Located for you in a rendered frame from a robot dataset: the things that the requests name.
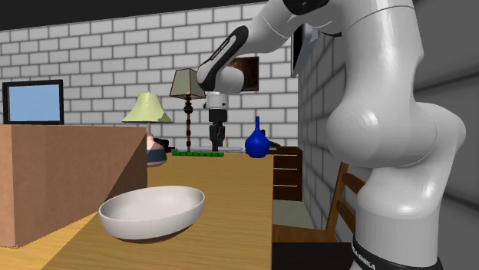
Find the dark brown chest of drawers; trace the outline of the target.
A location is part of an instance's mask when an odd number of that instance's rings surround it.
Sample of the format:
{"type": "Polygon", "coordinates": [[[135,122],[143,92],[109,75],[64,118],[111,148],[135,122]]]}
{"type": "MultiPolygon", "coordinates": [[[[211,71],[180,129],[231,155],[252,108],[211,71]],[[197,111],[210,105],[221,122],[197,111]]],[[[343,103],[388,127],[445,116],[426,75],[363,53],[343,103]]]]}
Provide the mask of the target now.
{"type": "Polygon", "coordinates": [[[277,147],[269,154],[273,155],[273,198],[302,201],[302,151],[277,147]]]}

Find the dark brown wall picture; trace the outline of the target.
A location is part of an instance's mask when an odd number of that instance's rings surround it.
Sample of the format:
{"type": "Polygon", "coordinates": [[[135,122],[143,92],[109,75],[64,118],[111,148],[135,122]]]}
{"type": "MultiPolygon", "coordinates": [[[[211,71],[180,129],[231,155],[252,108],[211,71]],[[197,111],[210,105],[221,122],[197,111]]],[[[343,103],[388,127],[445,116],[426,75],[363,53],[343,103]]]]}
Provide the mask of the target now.
{"type": "Polygon", "coordinates": [[[242,92],[259,90],[259,57],[241,57],[234,58],[229,64],[229,68],[235,68],[243,72],[242,92]]]}

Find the black-framed grey wall picture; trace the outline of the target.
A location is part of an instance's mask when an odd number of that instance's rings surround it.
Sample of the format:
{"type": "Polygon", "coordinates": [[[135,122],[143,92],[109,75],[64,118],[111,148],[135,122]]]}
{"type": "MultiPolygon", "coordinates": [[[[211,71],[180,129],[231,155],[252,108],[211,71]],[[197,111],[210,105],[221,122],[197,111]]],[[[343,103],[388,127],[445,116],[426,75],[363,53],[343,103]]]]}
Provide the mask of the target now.
{"type": "Polygon", "coordinates": [[[291,77],[297,77],[305,67],[315,47],[319,33],[311,25],[298,27],[291,37],[291,77]]]}

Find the black-framed blue wall picture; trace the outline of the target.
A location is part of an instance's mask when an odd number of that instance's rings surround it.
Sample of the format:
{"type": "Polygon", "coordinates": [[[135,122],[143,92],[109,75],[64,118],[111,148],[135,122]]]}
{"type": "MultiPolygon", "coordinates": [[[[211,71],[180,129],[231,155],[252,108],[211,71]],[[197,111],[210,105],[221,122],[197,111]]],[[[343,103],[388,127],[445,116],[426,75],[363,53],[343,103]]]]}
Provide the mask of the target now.
{"type": "Polygon", "coordinates": [[[63,80],[4,82],[2,98],[5,124],[64,124],[63,80]]]}

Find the lamp with square beige shade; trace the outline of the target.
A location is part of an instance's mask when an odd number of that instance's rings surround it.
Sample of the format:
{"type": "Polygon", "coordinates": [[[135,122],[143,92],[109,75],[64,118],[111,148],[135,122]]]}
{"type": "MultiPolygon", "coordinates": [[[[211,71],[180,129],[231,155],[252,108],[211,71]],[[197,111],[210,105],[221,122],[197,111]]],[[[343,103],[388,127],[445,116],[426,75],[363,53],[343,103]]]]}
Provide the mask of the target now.
{"type": "Polygon", "coordinates": [[[183,107],[184,113],[187,115],[187,152],[190,152],[191,148],[191,119],[190,115],[193,113],[193,106],[191,101],[196,99],[204,99],[206,97],[204,90],[197,82],[197,72],[191,68],[184,68],[175,70],[173,76],[173,83],[170,89],[170,96],[178,99],[185,100],[183,107]]]}

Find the wooden chair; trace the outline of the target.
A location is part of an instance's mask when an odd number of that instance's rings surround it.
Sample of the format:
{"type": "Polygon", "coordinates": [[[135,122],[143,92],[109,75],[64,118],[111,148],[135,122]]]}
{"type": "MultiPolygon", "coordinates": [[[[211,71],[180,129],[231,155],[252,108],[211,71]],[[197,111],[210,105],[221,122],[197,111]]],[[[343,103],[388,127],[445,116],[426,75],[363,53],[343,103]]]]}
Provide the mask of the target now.
{"type": "Polygon", "coordinates": [[[337,242],[335,228],[339,216],[343,218],[352,234],[355,234],[355,213],[345,202],[342,201],[342,196],[346,186],[352,192],[357,194],[365,185],[365,181],[359,179],[356,175],[349,173],[348,169],[348,164],[340,164],[325,230],[273,225],[273,243],[337,242]]]}

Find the white bowl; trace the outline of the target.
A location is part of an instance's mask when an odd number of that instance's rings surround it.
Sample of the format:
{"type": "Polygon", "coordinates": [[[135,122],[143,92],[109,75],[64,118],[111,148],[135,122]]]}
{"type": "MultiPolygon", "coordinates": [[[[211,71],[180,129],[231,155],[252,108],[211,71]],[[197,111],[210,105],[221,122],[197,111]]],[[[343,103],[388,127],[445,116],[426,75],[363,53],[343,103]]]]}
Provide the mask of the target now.
{"type": "Polygon", "coordinates": [[[98,215],[105,232],[117,239],[155,239],[193,225],[205,198],[202,191],[189,186],[154,186],[109,199],[98,215]]]}

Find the lamp with round green shade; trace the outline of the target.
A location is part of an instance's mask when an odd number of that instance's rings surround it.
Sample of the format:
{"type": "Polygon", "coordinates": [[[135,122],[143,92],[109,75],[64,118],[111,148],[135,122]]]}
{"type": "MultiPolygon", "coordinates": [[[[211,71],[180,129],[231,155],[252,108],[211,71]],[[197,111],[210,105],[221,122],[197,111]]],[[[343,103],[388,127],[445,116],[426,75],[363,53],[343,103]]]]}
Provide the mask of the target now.
{"type": "Polygon", "coordinates": [[[165,113],[159,97],[151,92],[141,93],[133,109],[122,120],[123,123],[146,123],[147,166],[161,166],[167,161],[165,147],[154,140],[151,133],[152,123],[171,123],[172,120],[165,113]]]}

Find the black robot stand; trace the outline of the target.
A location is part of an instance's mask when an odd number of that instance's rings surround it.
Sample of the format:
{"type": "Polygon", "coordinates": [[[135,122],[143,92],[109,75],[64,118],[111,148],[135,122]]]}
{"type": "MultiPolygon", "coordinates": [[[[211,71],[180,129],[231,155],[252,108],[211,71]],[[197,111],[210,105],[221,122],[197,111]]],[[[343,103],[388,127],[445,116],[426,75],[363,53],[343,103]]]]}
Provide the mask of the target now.
{"type": "Polygon", "coordinates": [[[272,270],[349,270],[350,242],[275,242],[272,270]]]}

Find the blue vase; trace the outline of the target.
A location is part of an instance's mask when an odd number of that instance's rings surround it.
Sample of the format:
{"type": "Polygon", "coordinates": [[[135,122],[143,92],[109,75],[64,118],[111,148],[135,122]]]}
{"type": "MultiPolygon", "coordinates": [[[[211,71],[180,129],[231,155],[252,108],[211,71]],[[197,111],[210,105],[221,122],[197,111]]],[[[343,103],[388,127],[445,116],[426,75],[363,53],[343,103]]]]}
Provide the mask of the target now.
{"type": "Polygon", "coordinates": [[[270,148],[270,142],[261,132],[259,126],[259,116],[255,119],[255,130],[245,141],[245,151],[252,158],[265,157],[270,148]]]}

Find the brown cardboard box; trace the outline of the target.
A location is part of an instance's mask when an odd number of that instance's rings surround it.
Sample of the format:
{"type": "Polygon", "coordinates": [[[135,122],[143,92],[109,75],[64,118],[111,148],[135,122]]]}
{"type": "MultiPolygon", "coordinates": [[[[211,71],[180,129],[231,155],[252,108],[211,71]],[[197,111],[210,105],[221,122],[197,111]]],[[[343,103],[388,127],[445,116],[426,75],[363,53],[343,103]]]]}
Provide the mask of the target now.
{"type": "Polygon", "coordinates": [[[146,186],[143,127],[0,124],[0,246],[27,245],[146,186]]]}

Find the green flat bar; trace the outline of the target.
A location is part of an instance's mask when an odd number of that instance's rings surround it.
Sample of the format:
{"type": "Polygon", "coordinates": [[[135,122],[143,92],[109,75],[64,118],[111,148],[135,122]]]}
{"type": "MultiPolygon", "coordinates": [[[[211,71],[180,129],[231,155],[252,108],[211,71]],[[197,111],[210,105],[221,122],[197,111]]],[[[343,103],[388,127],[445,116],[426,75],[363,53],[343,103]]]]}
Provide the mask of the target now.
{"type": "Polygon", "coordinates": [[[221,152],[195,152],[195,151],[173,151],[173,156],[209,156],[209,157],[222,157],[224,153],[221,152]]]}

